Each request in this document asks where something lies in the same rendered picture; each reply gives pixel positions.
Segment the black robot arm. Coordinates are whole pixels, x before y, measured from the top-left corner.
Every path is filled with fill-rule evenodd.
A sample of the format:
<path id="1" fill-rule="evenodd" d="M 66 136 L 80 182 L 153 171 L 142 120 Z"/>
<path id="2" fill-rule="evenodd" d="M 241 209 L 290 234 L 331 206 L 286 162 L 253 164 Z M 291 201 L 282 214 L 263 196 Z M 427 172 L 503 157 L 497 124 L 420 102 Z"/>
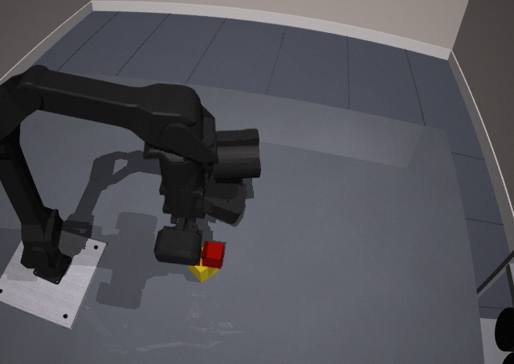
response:
<path id="1" fill-rule="evenodd" d="M 143 158 L 159 159 L 163 182 L 178 190 L 198 184 L 208 162 L 198 219 L 207 213 L 235 223 L 247 196 L 243 179 L 260 177 L 258 129 L 216 131 L 215 117 L 186 85 L 135 88 L 38 64 L 10 77 L 0 84 L 0 180 L 21 221 L 20 264 L 53 284 L 72 259 L 58 247 L 59 210 L 43 205 L 19 144 L 20 123 L 36 110 L 131 130 L 145 143 Z"/>

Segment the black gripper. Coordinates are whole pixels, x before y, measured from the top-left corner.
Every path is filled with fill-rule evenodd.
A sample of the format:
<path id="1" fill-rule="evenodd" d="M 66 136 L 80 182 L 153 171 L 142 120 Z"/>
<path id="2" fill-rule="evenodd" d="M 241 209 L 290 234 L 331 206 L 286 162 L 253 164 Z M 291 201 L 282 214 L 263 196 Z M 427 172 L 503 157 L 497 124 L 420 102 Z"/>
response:
<path id="1" fill-rule="evenodd" d="M 197 199 L 201 199 L 208 162 L 202 162 L 203 175 L 198 184 L 178 190 L 167 186 L 163 179 L 160 195 L 165 196 L 163 213 L 171 214 L 170 222 L 175 227 L 164 226 L 157 234 L 154 255 L 159 262 L 194 266 L 199 263 L 202 229 L 198 229 L 194 210 Z"/>

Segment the yellow cube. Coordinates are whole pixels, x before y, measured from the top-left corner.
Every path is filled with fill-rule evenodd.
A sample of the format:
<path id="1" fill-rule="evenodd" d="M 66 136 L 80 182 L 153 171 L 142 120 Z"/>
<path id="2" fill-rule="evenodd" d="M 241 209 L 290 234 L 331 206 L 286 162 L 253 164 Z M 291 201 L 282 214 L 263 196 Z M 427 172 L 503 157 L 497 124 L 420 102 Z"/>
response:
<path id="1" fill-rule="evenodd" d="M 201 281 L 207 280 L 212 275 L 218 272 L 218 268 L 202 266 L 202 253 L 200 266 L 189 266 L 190 271 Z"/>

